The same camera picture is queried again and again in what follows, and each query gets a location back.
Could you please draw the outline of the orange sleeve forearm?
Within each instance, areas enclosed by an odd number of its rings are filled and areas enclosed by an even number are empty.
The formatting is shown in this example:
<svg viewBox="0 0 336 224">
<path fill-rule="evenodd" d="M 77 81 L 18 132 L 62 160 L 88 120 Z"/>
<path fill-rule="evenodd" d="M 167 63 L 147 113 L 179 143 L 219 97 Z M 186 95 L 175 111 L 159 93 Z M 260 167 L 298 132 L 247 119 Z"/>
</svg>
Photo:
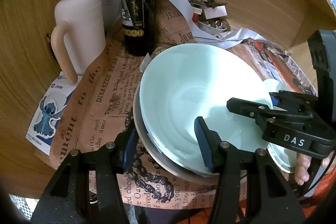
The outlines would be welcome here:
<svg viewBox="0 0 336 224">
<path fill-rule="evenodd" d="M 323 178 L 321 178 L 321 180 L 319 181 L 319 184 L 316 186 L 312 196 L 303 199 L 303 204 L 301 205 L 301 207 L 305 217 L 311 215 L 311 213 L 317 208 L 317 206 L 325 199 L 334 183 L 335 160 L 325 176 L 323 176 Z"/>
</svg>

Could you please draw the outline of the right hand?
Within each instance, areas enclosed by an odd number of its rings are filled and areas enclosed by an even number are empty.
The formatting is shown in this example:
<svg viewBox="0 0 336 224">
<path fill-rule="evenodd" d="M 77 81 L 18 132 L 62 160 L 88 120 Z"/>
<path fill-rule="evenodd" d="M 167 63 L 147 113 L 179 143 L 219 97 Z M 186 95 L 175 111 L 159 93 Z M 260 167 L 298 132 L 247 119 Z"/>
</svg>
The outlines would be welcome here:
<svg viewBox="0 0 336 224">
<path fill-rule="evenodd" d="M 335 167 L 335 159 L 332 161 L 331 166 L 329 168 L 327 167 L 331 162 L 333 154 L 334 152 L 331 152 L 330 155 L 327 158 L 323 159 L 321 162 L 321 167 L 327 168 L 326 173 L 330 173 Z M 294 179 L 295 182 L 300 186 L 302 186 L 305 182 L 308 182 L 309 180 L 310 175 L 308 173 L 308 169 L 310 167 L 310 163 L 311 157 L 300 153 L 297 155 L 297 165 L 295 168 Z"/>
</svg>

